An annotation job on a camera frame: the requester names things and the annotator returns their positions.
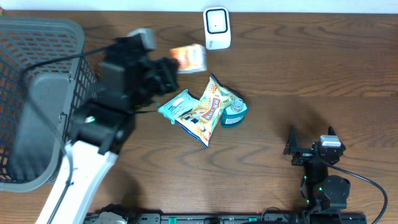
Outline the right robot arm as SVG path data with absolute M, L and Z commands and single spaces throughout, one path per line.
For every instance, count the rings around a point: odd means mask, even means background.
M 332 127 L 308 148 L 299 146 L 295 128 L 290 128 L 284 154 L 292 156 L 293 166 L 304 168 L 300 193 L 307 201 L 307 208 L 292 215 L 290 223 L 343 222 L 341 211 L 347 208 L 351 184 L 328 170 L 340 161 L 345 149 Z

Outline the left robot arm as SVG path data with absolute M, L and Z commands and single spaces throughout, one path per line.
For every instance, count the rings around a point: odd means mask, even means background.
M 177 90 L 178 62 L 151 60 L 149 29 L 115 40 L 106 49 L 95 97 L 70 119 L 70 140 L 37 223 L 82 223 L 102 180 L 135 128 L 135 115 L 156 95 Z

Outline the light teal snack packet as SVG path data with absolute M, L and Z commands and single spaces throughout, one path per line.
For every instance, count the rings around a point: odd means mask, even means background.
M 158 108 L 157 111 L 169 119 L 171 124 L 175 124 L 175 120 L 178 117 L 194 109 L 199 103 L 200 101 L 194 98 L 188 89 L 184 89 L 177 96 Z

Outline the teal mouthwash bottle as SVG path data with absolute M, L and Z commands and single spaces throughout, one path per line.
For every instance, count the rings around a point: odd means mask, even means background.
M 236 98 L 230 106 L 224 109 L 221 116 L 221 126 L 232 128 L 241 124 L 247 112 L 247 104 L 242 99 Z

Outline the orange tissue box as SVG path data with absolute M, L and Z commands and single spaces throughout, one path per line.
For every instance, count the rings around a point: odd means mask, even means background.
M 200 44 L 186 45 L 169 50 L 178 61 L 178 73 L 196 73 L 207 70 L 206 50 Z

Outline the yellow snack bag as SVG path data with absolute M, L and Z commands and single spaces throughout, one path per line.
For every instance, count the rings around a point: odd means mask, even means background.
M 179 116 L 175 121 L 188 134 L 201 142 L 204 148 L 207 148 L 219 118 L 234 100 L 242 100 L 242 98 L 233 90 L 223 86 L 214 75 L 211 75 L 210 81 L 199 99 L 199 104 Z

